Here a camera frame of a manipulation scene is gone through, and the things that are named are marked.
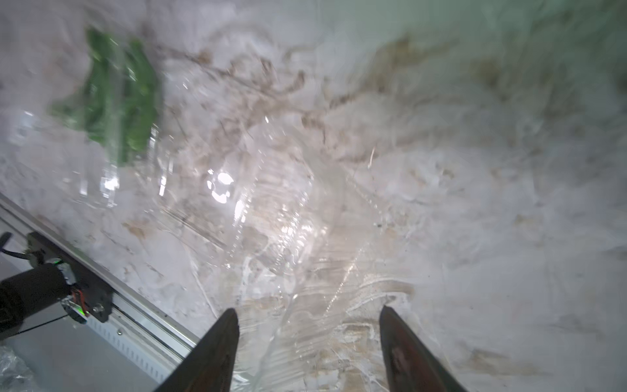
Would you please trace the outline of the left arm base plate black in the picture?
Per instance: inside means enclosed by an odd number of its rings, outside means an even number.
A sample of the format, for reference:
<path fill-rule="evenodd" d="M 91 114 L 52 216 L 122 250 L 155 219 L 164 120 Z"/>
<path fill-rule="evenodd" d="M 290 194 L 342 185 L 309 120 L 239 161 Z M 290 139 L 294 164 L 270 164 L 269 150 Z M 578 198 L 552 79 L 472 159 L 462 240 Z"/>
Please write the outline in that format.
<path fill-rule="evenodd" d="M 84 313 L 89 313 L 101 323 L 109 321 L 113 308 L 113 288 L 96 272 L 81 263 L 73 253 L 66 251 L 42 233 L 28 233 L 27 243 L 34 261 L 42 264 L 51 262 L 58 266 L 66 265 L 72 271 L 70 284 L 78 293 L 79 304 Z"/>

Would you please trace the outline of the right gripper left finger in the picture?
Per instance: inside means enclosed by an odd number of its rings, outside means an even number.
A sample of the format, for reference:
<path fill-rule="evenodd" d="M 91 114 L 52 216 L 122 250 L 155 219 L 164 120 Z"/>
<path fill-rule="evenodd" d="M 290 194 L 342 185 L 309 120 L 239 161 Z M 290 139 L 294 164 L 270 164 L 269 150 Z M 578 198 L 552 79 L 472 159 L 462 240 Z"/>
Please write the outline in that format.
<path fill-rule="evenodd" d="M 229 308 L 156 391 L 230 391 L 239 337 L 238 315 Z"/>

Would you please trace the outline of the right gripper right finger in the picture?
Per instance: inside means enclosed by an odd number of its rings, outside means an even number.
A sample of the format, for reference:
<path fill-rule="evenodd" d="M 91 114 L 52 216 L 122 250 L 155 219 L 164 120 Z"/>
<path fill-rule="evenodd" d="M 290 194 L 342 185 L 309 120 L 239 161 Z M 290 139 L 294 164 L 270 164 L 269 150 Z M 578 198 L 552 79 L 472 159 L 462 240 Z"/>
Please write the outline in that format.
<path fill-rule="evenodd" d="M 391 392 L 465 390 L 393 308 L 384 306 L 379 322 L 382 355 Z"/>

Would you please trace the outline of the clear container peppers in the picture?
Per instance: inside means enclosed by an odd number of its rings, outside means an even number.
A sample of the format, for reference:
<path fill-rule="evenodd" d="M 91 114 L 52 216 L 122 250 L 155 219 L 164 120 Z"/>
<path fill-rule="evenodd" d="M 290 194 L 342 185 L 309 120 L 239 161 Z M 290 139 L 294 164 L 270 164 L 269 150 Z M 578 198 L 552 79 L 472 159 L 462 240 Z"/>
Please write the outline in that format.
<path fill-rule="evenodd" d="M 150 188 L 201 297 L 238 313 L 234 391 L 383 391 L 376 202 L 297 130 L 191 127 L 152 150 Z"/>
<path fill-rule="evenodd" d="M 140 39 L 94 25 L 85 39 L 84 80 L 66 96 L 29 91 L 39 105 L 14 110 L 8 143 L 45 184 L 80 203 L 113 207 L 123 173 L 153 151 L 161 83 Z"/>

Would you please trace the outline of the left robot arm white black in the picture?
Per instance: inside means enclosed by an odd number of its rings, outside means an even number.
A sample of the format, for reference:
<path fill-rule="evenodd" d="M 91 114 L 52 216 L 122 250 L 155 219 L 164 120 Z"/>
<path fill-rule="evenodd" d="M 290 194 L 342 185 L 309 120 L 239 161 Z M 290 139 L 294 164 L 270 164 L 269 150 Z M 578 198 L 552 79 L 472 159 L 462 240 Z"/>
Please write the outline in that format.
<path fill-rule="evenodd" d="M 68 259 L 45 262 L 1 282 L 1 339 L 23 333 L 30 316 L 73 296 L 77 264 Z"/>

